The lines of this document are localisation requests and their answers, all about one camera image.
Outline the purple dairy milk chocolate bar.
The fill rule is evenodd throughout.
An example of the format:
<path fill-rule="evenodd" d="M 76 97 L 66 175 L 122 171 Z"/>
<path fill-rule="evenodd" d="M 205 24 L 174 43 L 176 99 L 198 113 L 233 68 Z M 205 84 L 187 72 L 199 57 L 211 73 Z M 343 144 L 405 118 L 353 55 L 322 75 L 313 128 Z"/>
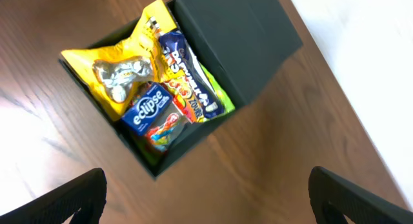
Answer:
<path fill-rule="evenodd" d="M 207 119 L 224 114 L 224 106 L 210 82 L 207 82 L 207 77 L 184 35 L 178 31 L 168 32 L 159 38 L 159 42 L 170 68 L 179 68 L 184 72 L 186 81 L 196 95 L 196 101 L 201 105 L 201 114 Z"/>

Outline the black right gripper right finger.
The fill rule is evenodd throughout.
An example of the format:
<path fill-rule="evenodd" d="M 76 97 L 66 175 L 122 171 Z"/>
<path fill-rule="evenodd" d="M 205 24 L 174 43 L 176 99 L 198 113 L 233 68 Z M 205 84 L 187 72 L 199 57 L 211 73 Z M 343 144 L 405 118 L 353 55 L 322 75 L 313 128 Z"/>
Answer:
<path fill-rule="evenodd" d="M 316 166 L 308 179 L 308 193 L 317 223 L 412 224 L 412 212 Z"/>

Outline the blue eclipse mints tin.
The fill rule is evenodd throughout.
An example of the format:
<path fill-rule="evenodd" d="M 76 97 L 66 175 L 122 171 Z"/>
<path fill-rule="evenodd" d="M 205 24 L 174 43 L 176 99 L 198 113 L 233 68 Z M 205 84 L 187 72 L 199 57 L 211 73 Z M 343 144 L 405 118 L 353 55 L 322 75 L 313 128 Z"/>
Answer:
<path fill-rule="evenodd" d="M 172 102 L 172 95 L 158 83 L 152 83 L 121 120 L 138 136 L 143 136 L 165 108 Z"/>

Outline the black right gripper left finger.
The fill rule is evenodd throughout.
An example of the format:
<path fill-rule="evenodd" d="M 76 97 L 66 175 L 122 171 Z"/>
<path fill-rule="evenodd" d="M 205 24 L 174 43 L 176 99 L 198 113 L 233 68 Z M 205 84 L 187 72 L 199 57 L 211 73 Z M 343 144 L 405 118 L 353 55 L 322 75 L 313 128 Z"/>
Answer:
<path fill-rule="evenodd" d="M 1 223 L 98 224 L 106 205 L 107 181 L 93 168 L 35 200 L 1 215 Z"/>

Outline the yellow snack bag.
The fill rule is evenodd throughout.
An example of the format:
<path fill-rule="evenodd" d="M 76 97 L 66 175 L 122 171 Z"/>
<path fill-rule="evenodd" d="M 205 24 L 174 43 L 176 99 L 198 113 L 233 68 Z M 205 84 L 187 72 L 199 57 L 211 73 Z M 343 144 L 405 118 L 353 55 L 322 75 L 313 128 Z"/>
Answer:
<path fill-rule="evenodd" d="M 177 28 L 165 2 L 156 0 L 143 9 L 133 32 L 115 45 L 61 52 L 112 121 L 117 121 L 138 87 L 183 76 L 168 65 L 159 38 Z"/>

